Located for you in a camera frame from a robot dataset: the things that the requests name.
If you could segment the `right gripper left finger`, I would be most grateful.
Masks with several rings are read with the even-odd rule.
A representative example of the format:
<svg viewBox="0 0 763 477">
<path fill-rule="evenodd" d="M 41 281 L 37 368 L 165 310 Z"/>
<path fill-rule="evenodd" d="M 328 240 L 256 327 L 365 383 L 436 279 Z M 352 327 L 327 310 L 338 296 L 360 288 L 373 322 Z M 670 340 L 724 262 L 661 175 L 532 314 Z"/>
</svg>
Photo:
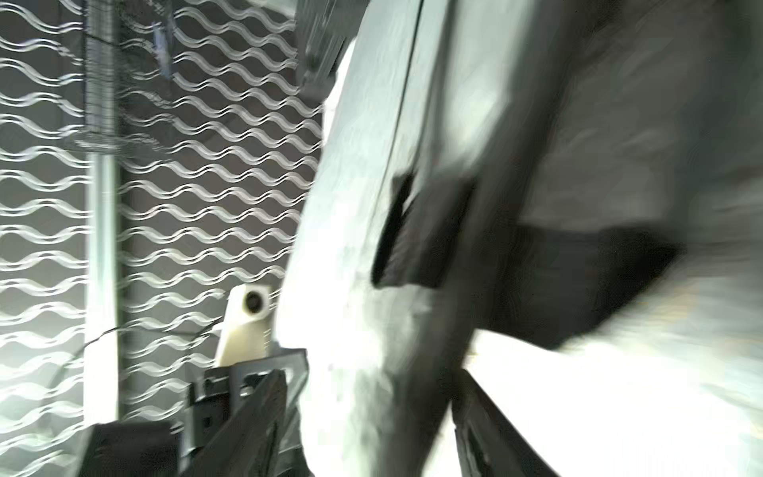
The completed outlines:
<svg viewBox="0 0 763 477">
<path fill-rule="evenodd" d="M 266 375 L 183 476 L 273 476 L 284 428 L 286 379 Z"/>
</svg>

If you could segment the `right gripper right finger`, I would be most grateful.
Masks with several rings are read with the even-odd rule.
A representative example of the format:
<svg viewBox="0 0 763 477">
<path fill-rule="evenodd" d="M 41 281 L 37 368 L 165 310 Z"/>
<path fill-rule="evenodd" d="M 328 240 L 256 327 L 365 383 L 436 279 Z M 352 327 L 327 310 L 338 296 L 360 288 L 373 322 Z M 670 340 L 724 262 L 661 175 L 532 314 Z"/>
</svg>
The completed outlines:
<svg viewBox="0 0 763 477">
<path fill-rule="evenodd" d="M 457 374 L 457 391 L 451 409 L 458 459 L 464 476 L 556 475 L 464 370 Z"/>
</svg>

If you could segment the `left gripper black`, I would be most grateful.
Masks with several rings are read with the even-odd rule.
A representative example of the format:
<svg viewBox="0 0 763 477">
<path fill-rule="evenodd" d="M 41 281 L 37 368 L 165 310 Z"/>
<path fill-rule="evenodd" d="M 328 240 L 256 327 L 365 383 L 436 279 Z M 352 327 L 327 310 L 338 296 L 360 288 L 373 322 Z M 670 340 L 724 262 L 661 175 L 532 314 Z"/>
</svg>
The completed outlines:
<svg viewBox="0 0 763 477">
<path fill-rule="evenodd" d="M 284 349 L 274 356 L 206 371 L 190 385 L 182 415 L 151 423 L 115 421 L 85 432 L 75 476 L 183 476 L 225 423 L 244 405 L 263 378 L 282 371 L 286 379 L 284 428 L 273 476 L 310 473 L 300 438 L 299 397 L 308 379 L 303 349 Z"/>
</svg>

